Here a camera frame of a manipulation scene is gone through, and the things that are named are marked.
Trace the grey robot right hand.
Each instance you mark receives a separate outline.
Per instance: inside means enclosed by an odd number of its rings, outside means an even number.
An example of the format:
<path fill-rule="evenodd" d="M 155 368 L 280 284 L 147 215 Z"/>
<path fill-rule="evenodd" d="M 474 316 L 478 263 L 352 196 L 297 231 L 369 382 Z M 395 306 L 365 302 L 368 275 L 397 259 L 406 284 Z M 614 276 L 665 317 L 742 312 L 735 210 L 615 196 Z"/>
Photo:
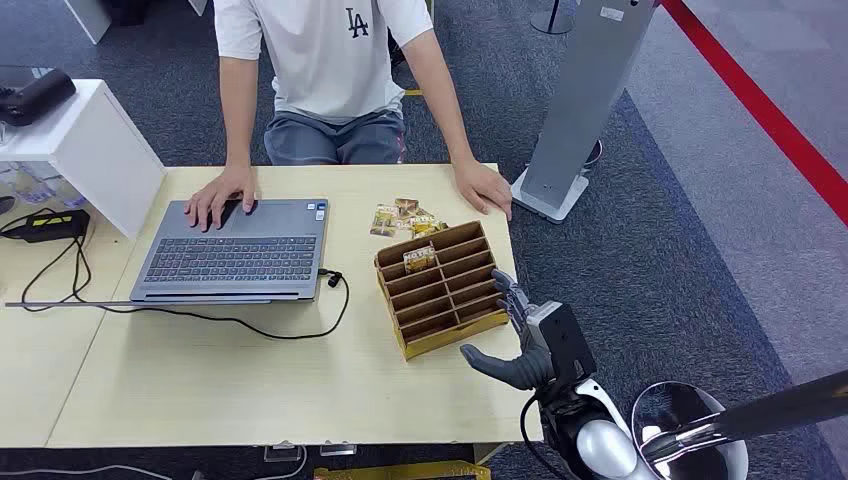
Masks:
<path fill-rule="evenodd" d="M 550 349 L 541 332 L 541 307 L 532 304 L 524 290 L 507 273 L 494 269 L 496 289 L 503 294 L 497 304 L 508 314 L 518 335 L 521 353 L 504 360 L 484 354 L 471 344 L 460 346 L 460 353 L 475 371 L 501 381 L 518 390 L 545 386 L 554 376 Z"/>

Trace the person's left hand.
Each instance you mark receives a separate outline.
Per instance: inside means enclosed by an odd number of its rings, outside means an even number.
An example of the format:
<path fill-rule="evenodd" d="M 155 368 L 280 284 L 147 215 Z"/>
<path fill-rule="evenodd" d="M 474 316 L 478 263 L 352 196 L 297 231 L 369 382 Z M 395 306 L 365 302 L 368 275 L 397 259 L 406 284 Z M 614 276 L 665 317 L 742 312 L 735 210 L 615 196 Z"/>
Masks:
<path fill-rule="evenodd" d="M 459 193 L 476 211 L 488 215 L 497 208 L 512 220 L 510 185 L 499 172 L 473 157 L 455 160 L 452 167 Z"/>

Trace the person's right hand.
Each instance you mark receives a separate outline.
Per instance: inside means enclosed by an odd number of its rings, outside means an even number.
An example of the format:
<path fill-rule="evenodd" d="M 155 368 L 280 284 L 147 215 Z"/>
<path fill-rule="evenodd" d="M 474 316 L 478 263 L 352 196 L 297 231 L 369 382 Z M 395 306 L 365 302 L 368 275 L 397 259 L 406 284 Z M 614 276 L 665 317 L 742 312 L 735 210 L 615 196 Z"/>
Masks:
<path fill-rule="evenodd" d="M 188 225 L 203 232 L 220 229 L 228 201 L 237 200 L 245 213 L 251 213 L 256 202 L 256 175 L 244 165 L 228 165 L 221 174 L 196 192 L 185 204 Z"/>

